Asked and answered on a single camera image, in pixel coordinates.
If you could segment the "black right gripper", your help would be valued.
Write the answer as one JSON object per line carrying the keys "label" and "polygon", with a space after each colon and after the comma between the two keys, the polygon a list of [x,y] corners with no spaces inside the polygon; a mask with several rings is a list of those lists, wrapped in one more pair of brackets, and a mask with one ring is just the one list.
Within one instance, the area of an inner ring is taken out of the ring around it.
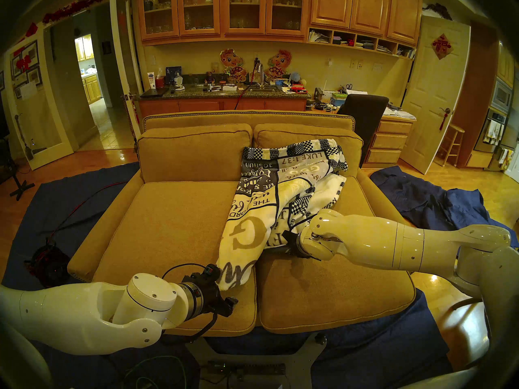
{"label": "black right gripper", "polygon": [[286,240],[287,252],[297,258],[309,258],[309,254],[306,253],[300,245],[300,234],[284,231],[283,238]]}

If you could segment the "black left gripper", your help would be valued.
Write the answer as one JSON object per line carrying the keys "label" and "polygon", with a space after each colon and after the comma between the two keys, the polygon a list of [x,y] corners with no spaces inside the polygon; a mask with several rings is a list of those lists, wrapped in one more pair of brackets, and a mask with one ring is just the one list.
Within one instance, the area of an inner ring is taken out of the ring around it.
{"label": "black left gripper", "polygon": [[238,304],[235,297],[220,295],[217,281],[221,273],[192,273],[183,278],[183,290],[187,297],[187,316],[216,313],[223,317],[232,315]]}

